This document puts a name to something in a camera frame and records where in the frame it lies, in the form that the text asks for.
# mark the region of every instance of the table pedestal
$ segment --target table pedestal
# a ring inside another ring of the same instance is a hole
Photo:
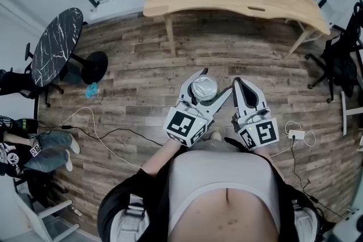
[[[108,67],[107,55],[103,52],[91,53],[86,59],[71,54],[72,59],[82,65],[81,76],[86,84],[98,83],[105,75]]]

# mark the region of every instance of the black marble table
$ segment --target black marble table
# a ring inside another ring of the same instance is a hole
[[[42,34],[31,65],[35,85],[45,87],[62,71],[69,58],[82,64],[82,79],[86,84],[98,82],[104,76],[108,58],[103,52],[94,52],[86,60],[73,54],[81,35],[83,14],[77,8],[63,11]]]

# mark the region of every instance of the wooden floor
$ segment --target wooden floor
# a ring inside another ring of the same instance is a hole
[[[306,187],[321,203],[343,214],[349,205],[358,179],[361,157],[356,152],[358,131],[349,126],[343,137],[340,89],[335,99],[329,97],[327,83],[313,90],[307,84],[321,75],[306,53],[321,54],[324,41],[308,43],[287,60],[284,54],[301,33],[283,20],[247,18],[229,12],[201,11],[174,15],[174,34],[178,57],[171,58],[163,19],[147,19],[133,15],[85,26],[76,54],[86,57],[93,51],[107,53],[109,67],[99,83],[95,98],[85,97],[85,85],[62,85],[65,93],[50,95],[52,107],[41,102],[39,120],[49,126],[58,125],[81,107],[95,113],[99,136],[115,128],[128,128],[162,143],[166,140],[162,125],[170,106],[175,105],[180,85],[195,71],[208,67],[209,73],[223,89],[236,76],[252,81],[265,93],[273,117],[278,120],[280,142],[269,146],[275,154],[290,146],[284,126],[293,120],[303,130],[313,130],[316,145],[309,148],[299,142],[295,147],[296,171],[311,184]],[[232,136],[230,123],[235,109],[228,100],[215,116],[213,128],[223,136]],[[92,115],[82,110],[66,124],[93,132]],[[81,154],[72,155],[73,172],[61,168],[55,180],[68,189],[62,199],[72,199],[83,213],[66,215],[70,222],[97,235],[98,206],[103,197],[117,184],[131,176],[137,168],[112,155],[103,145],[79,130],[71,131],[81,146]],[[142,164],[158,146],[129,131],[117,131],[103,139],[104,143],[134,164]],[[300,189],[293,174],[291,151],[273,158],[288,183]],[[322,209],[330,220],[337,217]]]

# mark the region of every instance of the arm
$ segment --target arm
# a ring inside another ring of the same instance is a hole
[[[148,175],[155,177],[159,170],[179,151],[182,145],[169,139],[141,169]]]
[[[272,158],[268,154],[268,151],[267,151],[267,149],[265,147],[257,148],[256,150],[253,150],[253,152],[255,154],[258,154],[258,155],[261,155],[261,156],[267,158],[271,162],[271,164],[273,165],[273,167],[275,167],[275,169],[277,170],[278,174],[281,176],[282,180],[285,181],[284,175],[279,170],[279,168],[277,167],[277,165],[273,162]]]
[[[19,137],[8,132],[4,132],[3,134],[4,142],[18,143],[21,145],[33,146],[34,139],[26,139],[23,137]]]

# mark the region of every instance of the power strip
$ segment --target power strip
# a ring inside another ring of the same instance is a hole
[[[304,140],[305,137],[305,131],[301,130],[289,130],[288,138],[293,139],[293,136],[295,135],[295,139]]]

